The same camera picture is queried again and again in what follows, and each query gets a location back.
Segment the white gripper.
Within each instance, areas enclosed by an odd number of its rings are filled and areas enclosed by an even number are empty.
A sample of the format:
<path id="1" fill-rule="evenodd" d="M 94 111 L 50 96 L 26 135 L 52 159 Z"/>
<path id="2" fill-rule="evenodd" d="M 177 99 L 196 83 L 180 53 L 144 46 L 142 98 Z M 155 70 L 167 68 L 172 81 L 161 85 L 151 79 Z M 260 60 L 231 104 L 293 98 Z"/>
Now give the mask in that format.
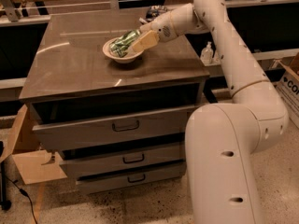
<path id="1" fill-rule="evenodd" d="M 179 37 L 180 18 L 173 12 L 166 12 L 155 20 L 141 25 L 143 33 L 134 41 L 128 51 L 132 53 L 142 52 L 156 46 L 159 42 L 168 42 Z"/>

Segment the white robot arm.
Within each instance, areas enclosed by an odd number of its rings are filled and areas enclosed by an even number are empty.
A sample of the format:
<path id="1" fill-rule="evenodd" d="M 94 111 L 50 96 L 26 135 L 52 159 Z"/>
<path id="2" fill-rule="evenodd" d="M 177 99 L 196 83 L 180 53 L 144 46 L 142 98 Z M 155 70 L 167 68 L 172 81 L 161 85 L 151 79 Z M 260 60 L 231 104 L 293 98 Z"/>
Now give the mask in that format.
<path id="1" fill-rule="evenodd" d="M 231 103 L 203 105 L 185 132 L 194 224 L 263 224 L 250 164 L 285 133 L 288 111 L 230 22 L 224 0 L 193 0 L 141 26 L 133 51 L 206 27 L 220 55 Z"/>

